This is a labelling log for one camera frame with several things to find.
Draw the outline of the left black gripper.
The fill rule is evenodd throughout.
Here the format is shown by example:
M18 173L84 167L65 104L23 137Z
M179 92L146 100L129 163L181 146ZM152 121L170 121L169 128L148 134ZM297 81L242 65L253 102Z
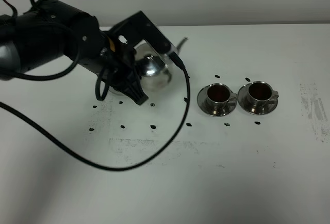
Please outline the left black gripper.
M107 92L111 86L142 105L149 98L142 90L134 55L134 47L121 42L109 30L82 30L82 66L97 75L95 92Z

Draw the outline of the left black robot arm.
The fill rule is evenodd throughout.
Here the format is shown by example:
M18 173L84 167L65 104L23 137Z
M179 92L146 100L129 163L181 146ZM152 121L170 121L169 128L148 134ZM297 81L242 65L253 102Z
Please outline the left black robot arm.
M95 95L110 88L141 105L147 100L134 49L101 30L96 17L58 0L38 0L23 15L1 16L1 79L31 80L28 72L61 56L97 76Z

